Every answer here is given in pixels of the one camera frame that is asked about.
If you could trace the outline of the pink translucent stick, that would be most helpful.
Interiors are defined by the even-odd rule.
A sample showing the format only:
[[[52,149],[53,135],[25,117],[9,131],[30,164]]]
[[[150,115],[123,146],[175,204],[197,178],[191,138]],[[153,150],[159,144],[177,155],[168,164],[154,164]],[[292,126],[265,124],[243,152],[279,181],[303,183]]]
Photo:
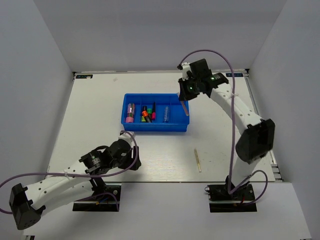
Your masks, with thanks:
[[[187,107],[186,107],[186,105],[185,105],[185,102],[184,102],[184,101],[181,101],[180,103],[181,103],[181,105],[182,105],[182,108],[183,108],[183,110],[184,110],[185,115],[186,115],[186,116],[189,116],[189,112],[188,112],[188,109],[187,109]]]

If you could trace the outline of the orange capped black highlighter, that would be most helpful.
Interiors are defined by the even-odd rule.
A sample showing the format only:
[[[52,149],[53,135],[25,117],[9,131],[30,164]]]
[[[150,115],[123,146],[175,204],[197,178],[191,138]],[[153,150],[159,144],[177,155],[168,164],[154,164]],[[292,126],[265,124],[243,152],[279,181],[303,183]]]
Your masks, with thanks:
[[[142,111],[141,111],[141,115],[145,118],[146,123],[151,123],[152,120],[149,118],[148,113],[147,113],[147,106],[143,105],[142,106]]]

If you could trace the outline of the pink capped tube of leads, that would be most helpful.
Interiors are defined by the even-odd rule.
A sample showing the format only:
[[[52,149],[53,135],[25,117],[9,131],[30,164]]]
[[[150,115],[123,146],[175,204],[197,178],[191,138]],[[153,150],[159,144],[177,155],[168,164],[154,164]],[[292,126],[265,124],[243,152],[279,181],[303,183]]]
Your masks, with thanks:
[[[129,103],[127,105],[127,112],[126,112],[126,123],[133,123],[134,117],[135,117],[135,111],[136,111],[136,104],[135,103]]]

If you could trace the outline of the clear bottle blue cap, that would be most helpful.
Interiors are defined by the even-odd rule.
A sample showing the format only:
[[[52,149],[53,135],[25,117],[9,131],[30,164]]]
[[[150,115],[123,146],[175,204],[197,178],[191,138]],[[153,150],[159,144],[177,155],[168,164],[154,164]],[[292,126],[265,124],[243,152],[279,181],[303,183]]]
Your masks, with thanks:
[[[168,123],[170,120],[170,107],[166,106],[164,108],[164,114],[163,114],[163,122]]]

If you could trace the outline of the green capped black highlighter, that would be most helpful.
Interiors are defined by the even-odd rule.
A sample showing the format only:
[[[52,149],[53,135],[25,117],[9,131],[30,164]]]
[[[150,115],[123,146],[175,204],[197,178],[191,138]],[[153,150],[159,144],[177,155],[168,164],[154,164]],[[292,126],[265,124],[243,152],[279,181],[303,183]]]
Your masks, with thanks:
[[[148,113],[149,118],[152,120],[153,119],[153,117],[152,117],[152,114],[153,114],[152,109],[148,108],[147,109],[147,113]]]

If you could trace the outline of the pink capped black highlighter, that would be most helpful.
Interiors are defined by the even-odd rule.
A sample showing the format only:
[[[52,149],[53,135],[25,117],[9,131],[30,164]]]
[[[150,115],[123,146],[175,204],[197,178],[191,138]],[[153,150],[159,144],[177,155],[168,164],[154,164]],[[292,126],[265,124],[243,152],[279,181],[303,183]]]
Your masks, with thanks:
[[[152,121],[156,120],[156,102],[152,104]]]

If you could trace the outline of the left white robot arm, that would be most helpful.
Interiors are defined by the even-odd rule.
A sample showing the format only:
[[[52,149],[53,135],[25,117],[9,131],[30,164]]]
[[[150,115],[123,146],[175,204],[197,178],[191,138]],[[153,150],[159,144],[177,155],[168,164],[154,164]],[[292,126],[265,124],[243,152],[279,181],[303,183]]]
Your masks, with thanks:
[[[9,206],[17,229],[35,225],[45,214],[70,202],[103,198],[107,195],[103,178],[109,170],[136,171],[140,166],[139,147],[119,139],[111,146],[96,147],[58,175],[30,185],[14,185]]]

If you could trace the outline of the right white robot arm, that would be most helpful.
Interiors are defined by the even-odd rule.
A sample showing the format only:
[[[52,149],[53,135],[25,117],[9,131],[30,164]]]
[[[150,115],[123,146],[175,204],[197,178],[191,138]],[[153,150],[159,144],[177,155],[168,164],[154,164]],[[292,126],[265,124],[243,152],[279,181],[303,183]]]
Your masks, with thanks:
[[[219,196],[233,200],[243,195],[250,178],[257,173],[256,165],[272,150],[275,123],[254,113],[235,94],[235,84],[220,72],[212,73],[207,61],[183,62],[177,67],[182,72],[178,80],[180,101],[195,99],[199,94],[207,95],[218,104],[232,121],[232,130],[240,138],[232,140],[229,174]]]

